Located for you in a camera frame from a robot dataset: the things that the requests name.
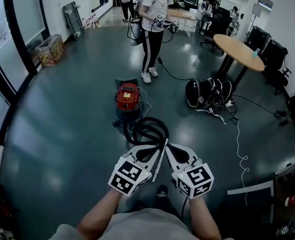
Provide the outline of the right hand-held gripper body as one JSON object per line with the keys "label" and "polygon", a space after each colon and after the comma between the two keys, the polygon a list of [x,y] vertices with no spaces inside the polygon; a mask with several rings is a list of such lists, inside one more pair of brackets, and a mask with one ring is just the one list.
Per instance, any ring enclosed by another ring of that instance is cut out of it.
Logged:
{"label": "right hand-held gripper body", "polygon": [[208,164],[203,163],[201,159],[173,172],[172,177],[176,187],[189,199],[209,192],[214,183],[214,176]]}

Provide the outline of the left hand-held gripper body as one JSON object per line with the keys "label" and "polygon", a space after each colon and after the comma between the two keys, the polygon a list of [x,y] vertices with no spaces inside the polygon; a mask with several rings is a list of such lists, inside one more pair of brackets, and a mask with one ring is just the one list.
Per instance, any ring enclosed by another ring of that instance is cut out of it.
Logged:
{"label": "left hand-held gripper body", "polygon": [[153,154],[133,151],[123,154],[114,166],[108,185],[129,197],[140,190],[152,177]]}

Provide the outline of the silver metal vacuum wand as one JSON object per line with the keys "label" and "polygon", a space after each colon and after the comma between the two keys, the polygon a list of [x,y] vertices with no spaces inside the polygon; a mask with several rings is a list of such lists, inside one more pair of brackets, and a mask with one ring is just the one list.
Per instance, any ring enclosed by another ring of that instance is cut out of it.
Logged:
{"label": "silver metal vacuum wand", "polygon": [[153,174],[153,178],[152,178],[152,182],[153,183],[156,181],[156,178],[157,178],[157,176],[159,174],[160,167],[161,167],[161,164],[162,164],[162,161],[163,161],[163,157],[164,157],[164,154],[165,154],[165,149],[166,149],[166,146],[168,144],[168,140],[169,140],[168,138],[165,139],[164,146],[162,148],[162,151],[161,151],[161,155],[160,155],[158,164],[157,164],[156,169],[155,169],[155,172]]}

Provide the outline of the person's right forearm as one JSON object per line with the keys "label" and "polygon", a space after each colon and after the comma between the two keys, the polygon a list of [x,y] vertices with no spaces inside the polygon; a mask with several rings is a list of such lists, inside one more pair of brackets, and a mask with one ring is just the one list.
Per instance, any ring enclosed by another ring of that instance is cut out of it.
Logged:
{"label": "person's right forearm", "polygon": [[222,240],[219,228],[214,221],[202,196],[189,200],[193,235],[199,240]]}

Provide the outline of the red and teal vacuum cleaner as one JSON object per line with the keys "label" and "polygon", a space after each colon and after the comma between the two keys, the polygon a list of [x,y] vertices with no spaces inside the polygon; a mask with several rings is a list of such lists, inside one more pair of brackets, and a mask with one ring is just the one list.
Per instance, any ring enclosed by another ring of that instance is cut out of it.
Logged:
{"label": "red and teal vacuum cleaner", "polygon": [[113,96],[116,117],[113,126],[124,123],[133,123],[143,117],[144,98],[140,93],[139,86],[132,83],[124,83]]}

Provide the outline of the person's black trousers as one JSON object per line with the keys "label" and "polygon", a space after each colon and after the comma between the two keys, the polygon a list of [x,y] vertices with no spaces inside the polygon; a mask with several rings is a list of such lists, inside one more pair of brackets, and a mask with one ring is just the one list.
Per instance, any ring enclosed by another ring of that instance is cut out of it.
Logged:
{"label": "person's black trousers", "polygon": [[159,209],[165,213],[172,214],[179,219],[181,218],[176,208],[172,205],[170,199],[167,196],[156,197],[153,202],[152,207],[154,209]]}

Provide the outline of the person's grey shirt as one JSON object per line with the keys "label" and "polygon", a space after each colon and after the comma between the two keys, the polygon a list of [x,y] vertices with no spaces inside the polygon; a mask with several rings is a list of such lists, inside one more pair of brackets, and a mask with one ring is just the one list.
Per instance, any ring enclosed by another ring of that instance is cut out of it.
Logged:
{"label": "person's grey shirt", "polygon": [[173,214],[145,208],[113,215],[107,228],[94,240],[200,240]]}

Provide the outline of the white desk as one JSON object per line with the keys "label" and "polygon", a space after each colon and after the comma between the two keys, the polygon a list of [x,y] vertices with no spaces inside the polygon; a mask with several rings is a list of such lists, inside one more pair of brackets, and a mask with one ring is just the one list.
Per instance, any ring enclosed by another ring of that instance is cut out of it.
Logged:
{"label": "white desk", "polygon": [[264,183],[252,185],[252,186],[247,186],[243,188],[237,188],[237,189],[232,189],[228,190],[226,192],[227,195],[238,195],[238,194],[243,194],[243,193],[250,193],[250,192],[256,192],[256,191],[261,191],[269,189],[270,190],[270,196],[273,197],[275,194],[274,190],[274,181],[270,180]]}

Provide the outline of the black helmet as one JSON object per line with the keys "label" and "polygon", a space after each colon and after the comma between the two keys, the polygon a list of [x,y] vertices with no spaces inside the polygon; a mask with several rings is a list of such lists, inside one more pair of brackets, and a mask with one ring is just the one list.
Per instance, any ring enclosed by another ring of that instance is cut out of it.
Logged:
{"label": "black helmet", "polygon": [[231,98],[233,92],[233,85],[230,81],[226,81],[222,84],[222,99],[223,105],[225,105]]}
{"label": "black helmet", "polygon": [[191,79],[185,86],[185,98],[188,105],[197,109],[199,105],[199,83],[202,81],[198,81],[197,79]]}
{"label": "black helmet", "polygon": [[219,79],[215,79],[215,87],[213,93],[212,107],[218,109],[223,103],[223,85]]}
{"label": "black helmet", "polygon": [[211,104],[211,96],[214,93],[216,87],[215,80],[210,77],[199,83],[199,107],[205,109]]}

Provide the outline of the round wooden table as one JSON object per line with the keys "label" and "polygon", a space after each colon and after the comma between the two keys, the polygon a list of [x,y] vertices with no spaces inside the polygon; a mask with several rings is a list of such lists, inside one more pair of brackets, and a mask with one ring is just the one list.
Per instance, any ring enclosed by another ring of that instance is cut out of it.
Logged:
{"label": "round wooden table", "polygon": [[247,70],[255,72],[263,72],[265,70],[265,65],[262,59],[258,55],[253,57],[254,51],[238,39],[223,34],[215,34],[213,36],[213,41],[216,46],[226,54],[218,72],[215,75],[216,79],[223,80],[234,61],[243,65],[241,72],[233,81],[233,91],[236,90],[237,85]]}

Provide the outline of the small black office chair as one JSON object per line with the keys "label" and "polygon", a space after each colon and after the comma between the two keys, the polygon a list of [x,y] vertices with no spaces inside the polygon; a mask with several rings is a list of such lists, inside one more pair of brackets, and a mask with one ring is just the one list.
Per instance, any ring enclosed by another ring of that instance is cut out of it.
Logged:
{"label": "small black office chair", "polygon": [[213,53],[215,48],[219,48],[214,42],[214,36],[217,34],[227,35],[227,29],[231,22],[230,11],[219,7],[210,18],[210,25],[205,29],[203,34],[205,39],[200,43],[200,46],[203,44],[211,45],[211,52]]}

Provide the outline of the large black equipment case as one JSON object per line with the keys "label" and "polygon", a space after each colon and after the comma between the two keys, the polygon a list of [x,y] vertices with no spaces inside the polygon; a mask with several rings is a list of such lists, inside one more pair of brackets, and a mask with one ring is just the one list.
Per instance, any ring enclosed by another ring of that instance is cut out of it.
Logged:
{"label": "large black equipment case", "polygon": [[258,55],[260,55],[268,44],[269,39],[271,39],[271,35],[268,32],[264,31],[260,27],[254,26],[244,44],[253,51],[259,49]]}
{"label": "large black equipment case", "polygon": [[277,41],[270,39],[259,57],[263,61],[263,76],[267,83],[274,84],[278,78],[278,71],[285,63],[288,50],[280,45]]}

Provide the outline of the box of yellow toys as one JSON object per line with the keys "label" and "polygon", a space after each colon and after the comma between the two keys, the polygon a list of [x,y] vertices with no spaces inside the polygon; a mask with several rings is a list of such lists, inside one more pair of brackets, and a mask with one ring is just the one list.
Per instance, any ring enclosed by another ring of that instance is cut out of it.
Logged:
{"label": "box of yellow toys", "polygon": [[35,48],[35,52],[42,67],[55,66],[65,52],[62,35],[51,35]]}

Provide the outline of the wooden bench table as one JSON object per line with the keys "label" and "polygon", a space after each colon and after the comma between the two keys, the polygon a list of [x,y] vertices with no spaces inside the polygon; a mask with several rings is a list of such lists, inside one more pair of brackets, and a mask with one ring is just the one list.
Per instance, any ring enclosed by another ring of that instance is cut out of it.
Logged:
{"label": "wooden bench table", "polygon": [[194,15],[190,15],[188,11],[180,11],[175,9],[168,9],[168,14],[172,21],[179,22],[179,30],[192,32],[196,30],[197,20]]}

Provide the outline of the folded grey trolley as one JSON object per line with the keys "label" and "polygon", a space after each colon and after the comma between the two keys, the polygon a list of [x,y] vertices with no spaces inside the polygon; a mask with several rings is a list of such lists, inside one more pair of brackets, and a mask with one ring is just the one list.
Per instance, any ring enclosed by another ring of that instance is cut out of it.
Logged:
{"label": "folded grey trolley", "polygon": [[85,33],[85,28],[80,18],[78,8],[79,6],[76,5],[74,1],[63,6],[62,8],[66,21],[66,27],[70,29],[71,34],[75,40],[78,40]]}

